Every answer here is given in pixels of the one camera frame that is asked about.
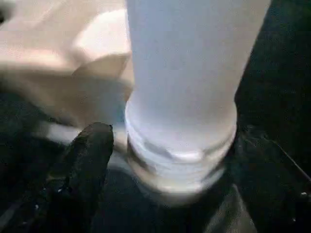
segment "white tube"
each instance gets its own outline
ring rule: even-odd
[[[134,171],[152,187],[198,192],[195,181],[226,155],[236,131],[234,95],[269,3],[127,1],[135,87],[126,123],[151,180],[137,164]],[[182,187],[173,188],[176,180]]]

